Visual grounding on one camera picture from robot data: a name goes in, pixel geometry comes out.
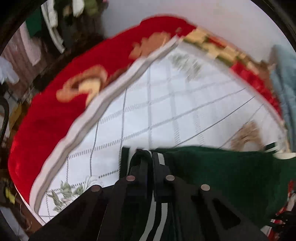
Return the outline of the green and cream varsity jacket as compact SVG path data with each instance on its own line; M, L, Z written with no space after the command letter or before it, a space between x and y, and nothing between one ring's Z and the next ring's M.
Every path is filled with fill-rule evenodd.
M172 174L189 184L208 184L258 227L271 216L288 217L287 196L295 181L295 153L234 152L201 146L155 150Z

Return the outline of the white checked bed sheet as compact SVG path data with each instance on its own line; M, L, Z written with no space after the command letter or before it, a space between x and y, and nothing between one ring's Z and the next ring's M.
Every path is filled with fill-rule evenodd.
M221 61L176 38L140 58L67 128L32 185L29 209L42 225L92 185L119 178L121 149L232 149L248 122L266 146L290 150L280 115Z

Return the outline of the red floral blanket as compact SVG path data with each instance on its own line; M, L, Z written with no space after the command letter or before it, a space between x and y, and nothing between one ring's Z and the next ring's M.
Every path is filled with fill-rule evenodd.
M32 186L44 163L91 101L135 60L148 56L175 36L206 50L215 48L212 56L226 61L231 70L281 113L278 99L248 55L183 18L152 16L75 57L33 98L14 136L8 160L11 179L27 204L32 203Z

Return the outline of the light blue towel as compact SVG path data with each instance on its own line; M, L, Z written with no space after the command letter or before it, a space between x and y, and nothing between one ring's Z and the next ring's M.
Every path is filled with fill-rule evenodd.
M280 101L290 149L295 152L295 53L281 45L274 45L270 61L273 64L270 79Z

